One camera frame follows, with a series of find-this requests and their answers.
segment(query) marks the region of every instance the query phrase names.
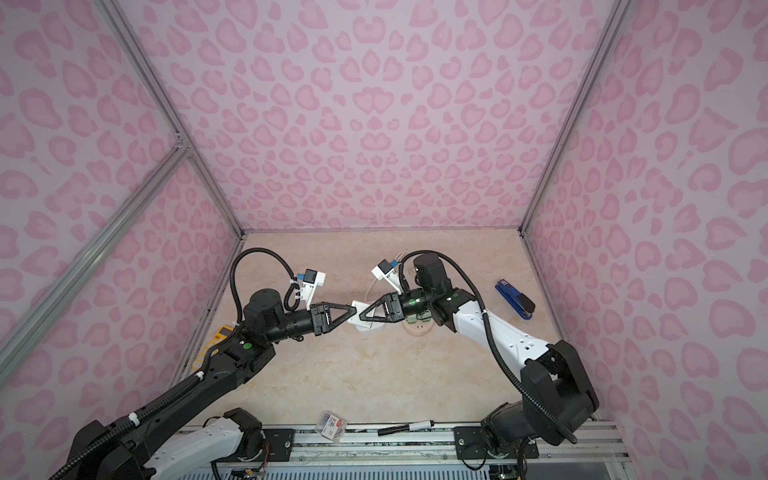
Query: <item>table surface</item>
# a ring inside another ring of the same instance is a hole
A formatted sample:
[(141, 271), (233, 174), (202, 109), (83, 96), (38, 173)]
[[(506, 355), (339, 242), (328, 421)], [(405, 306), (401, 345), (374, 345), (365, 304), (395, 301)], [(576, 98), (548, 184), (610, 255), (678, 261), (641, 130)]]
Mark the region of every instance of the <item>table surface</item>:
[[(325, 272), (313, 301), (334, 303), (362, 301), (374, 280), (370, 270), (382, 259), (392, 260), (401, 250), (437, 250), (467, 273), (489, 310), (526, 333), (558, 340), (516, 230), (252, 233), (245, 244), (250, 247), (276, 251), (297, 273)], [(455, 286), (466, 288), (450, 266), (446, 271)], [(413, 284), (412, 274), (406, 278)], [(536, 303), (531, 320), (520, 318), (495, 290), (502, 278)], [(237, 268), (244, 306), (253, 292), (274, 288), (283, 295), (288, 284), (285, 270), (261, 253), (245, 257)], [(377, 282), (368, 301), (390, 290), (386, 282)], [(206, 339), (235, 319), (227, 289)], [(487, 349), (447, 327), (434, 326), (417, 337), (402, 324), (391, 324), (364, 336), (345, 323), (327, 335), (305, 336), (301, 343), (280, 342), (275, 350), (276, 357), (257, 376), (190, 424), (236, 407), (272, 425), (315, 423), (323, 410), (354, 423), (467, 422), (520, 399)]]

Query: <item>round power socket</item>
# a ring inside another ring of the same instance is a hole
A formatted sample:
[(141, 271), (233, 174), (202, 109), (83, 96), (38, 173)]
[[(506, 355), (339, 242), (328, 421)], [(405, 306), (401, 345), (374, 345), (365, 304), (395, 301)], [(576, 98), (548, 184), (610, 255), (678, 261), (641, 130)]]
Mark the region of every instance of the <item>round power socket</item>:
[(401, 322), (402, 328), (413, 336), (424, 336), (435, 326), (435, 321), (430, 319), (427, 322), (416, 320), (415, 323)]

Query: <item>wallpaper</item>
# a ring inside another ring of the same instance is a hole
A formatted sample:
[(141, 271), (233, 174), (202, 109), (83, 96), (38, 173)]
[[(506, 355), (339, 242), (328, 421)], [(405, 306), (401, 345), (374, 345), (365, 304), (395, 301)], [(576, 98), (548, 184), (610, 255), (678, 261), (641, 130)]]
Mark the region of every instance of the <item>wallpaper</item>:
[(245, 227), (516, 226), (611, 0), (122, 7)]
[(88, 0), (0, 4), (0, 346), (175, 144)]
[(768, 478), (768, 3), (640, 2), (532, 232), (641, 478)]
[(47, 478), (80, 427), (165, 391), (233, 246), (185, 162), (0, 391), (0, 477)]

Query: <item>white cable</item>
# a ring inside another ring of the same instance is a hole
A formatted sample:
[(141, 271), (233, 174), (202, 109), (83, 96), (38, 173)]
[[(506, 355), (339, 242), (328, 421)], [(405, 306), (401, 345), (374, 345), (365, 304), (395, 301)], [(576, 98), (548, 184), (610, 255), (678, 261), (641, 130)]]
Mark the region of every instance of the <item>white cable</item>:
[[(400, 250), (400, 253), (398, 253), (397, 255), (395, 255), (395, 261), (397, 261), (397, 262), (399, 263), (399, 262), (400, 262), (400, 259), (402, 259), (402, 258), (403, 258), (405, 255), (408, 255), (409, 253), (410, 253), (410, 252), (409, 252), (408, 250), (406, 250), (406, 249), (402, 249), (402, 250)], [(376, 282), (377, 282), (377, 281), (378, 281), (378, 280), (373, 280), (373, 281), (371, 282), (371, 286), (369, 286), (369, 287), (368, 287), (368, 290), (366, 290), (366, 295), (365, 295), (365, 296), (362, 298), (362, 302), (363, 302), (363, 303), (368, 303), (368, 295), (370, 295), (370, 293), (371, 293), (371, 290), (373, 290), (373, 286), (374, 286), (374, 285), (376, 285)]]

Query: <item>blue stapler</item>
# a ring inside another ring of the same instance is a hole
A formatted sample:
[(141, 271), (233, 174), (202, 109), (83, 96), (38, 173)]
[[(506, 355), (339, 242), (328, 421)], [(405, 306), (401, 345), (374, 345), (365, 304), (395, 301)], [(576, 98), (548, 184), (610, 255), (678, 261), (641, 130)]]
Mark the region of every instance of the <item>blue stapler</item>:
[(507, 280), (499, 280), (496, 283), (496, 290), (504, 297), (512, 308), (520, 314), (523, 319), (530, 320), (533, 316), (533, 311), (536, 310), (536, 304), (526, 297), (523, 293), (520, 293), (518, 289), (514, 288)]

